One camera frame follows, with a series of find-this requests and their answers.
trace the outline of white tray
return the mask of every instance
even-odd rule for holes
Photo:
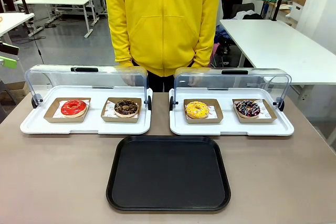
[[[151,125],[152,111],[142,104],[137,123],[107,123],[101,118],[101,111],[108,97],[141,98],[144,101],[144,88],[114,87],[113,89],[93,89],[84,86],[56,86],[49,90],[44,101],[22,122],[20,129],[27,134],[143,134]],[[147,89],[147,96],[153,99],[153,91]],[[58,97],[91,97],[89,111],[82,123],[49,123],[43,117]]]
[[[170,90],[169,98],[174,94]],[[184,99],[217,99],[223,112],[223,120],[218,124],[187,124]],[[233,109],[232,99],[265,99],[273,108],[273,99],[263,89],[231,88],[223,90],[207,90],[206,88],[179,88],[175,108],[170,111],[170,129],[177,135],[259,135],[288,136],[293,134],[294,127],[285,114],[274,109],[277,119],[272,123],[242,124]]]

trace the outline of donut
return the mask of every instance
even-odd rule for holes
[[[138,112],[138,105],[131,100],[121,100],[114,105],[114,111],[120,118],[131,118]]]
[[[243,118],[256,118],[260,113],[259,105],[249,100],[240,101],[235,106]]]
[[[87,106],[85,102],[72,100],[63,104],[61,113],[66,118],[78,118],[85,113],[86,109]]]
[[[185,111],[192,119],[204,119],[209,115],[209,107],[203,102],[190,102],[187,104]]]

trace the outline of black tray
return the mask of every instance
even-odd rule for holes
[[[106,197],[119,210],[214,211],[230,200],[216,142],[201,136],[130,136],[117,146]]]

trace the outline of yellow hoodie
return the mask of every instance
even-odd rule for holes
[[[158,76],[211,56],[218,0],[107,0],[115,60]]]

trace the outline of red frosted donut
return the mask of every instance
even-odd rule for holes
[[[61,113],[66,118],[77,118],[83,115],[86,111],[86,103],[83,101],[68,101],[66,102],[62,108]]]

